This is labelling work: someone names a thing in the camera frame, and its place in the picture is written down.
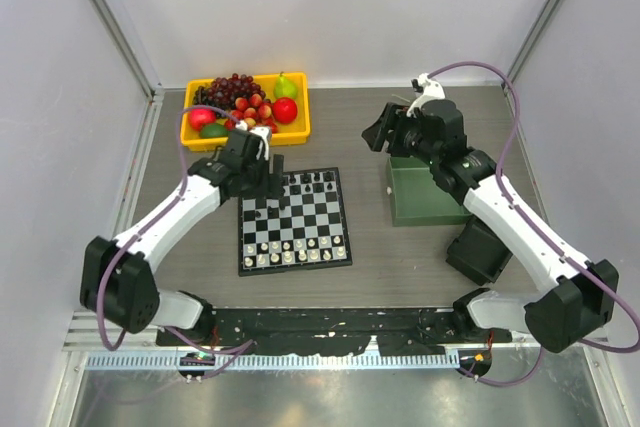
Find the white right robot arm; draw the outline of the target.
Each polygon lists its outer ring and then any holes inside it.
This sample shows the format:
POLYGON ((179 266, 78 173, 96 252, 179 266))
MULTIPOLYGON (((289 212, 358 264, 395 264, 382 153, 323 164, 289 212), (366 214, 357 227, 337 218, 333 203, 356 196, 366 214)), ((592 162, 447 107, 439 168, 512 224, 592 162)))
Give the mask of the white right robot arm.
POLYGON ((585 341, 611 320, 619 274, 568 245, 516 193, 484 151, 468 146, 462 113, 445 99, 387 104, 362 137, 369 149, 413 157, 472 215, 447 261, 467 277, 515 256, 533 280, 528 295, 500 294, 480 281, 460 298, 454 333, 474 341, 487 329, 528 333, 549 352, 585 341))

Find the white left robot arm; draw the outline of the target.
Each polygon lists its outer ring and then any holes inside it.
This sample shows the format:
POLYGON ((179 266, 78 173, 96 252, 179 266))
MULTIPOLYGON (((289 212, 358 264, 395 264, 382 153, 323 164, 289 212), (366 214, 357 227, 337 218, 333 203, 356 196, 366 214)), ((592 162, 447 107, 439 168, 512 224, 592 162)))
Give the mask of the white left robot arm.
POLYGON ((202 219, 232 198, 278 199, 284 158, 271 155, 268 127, 235 128, 214 156, 183 167, 166 199, 112 239, 95 237, 84 254, 80 303, 99 321, 136 334, 147 326, 171 327, 191 344, 214 330, 209 304, 157 287, 155 272, 172 248, 202 219))

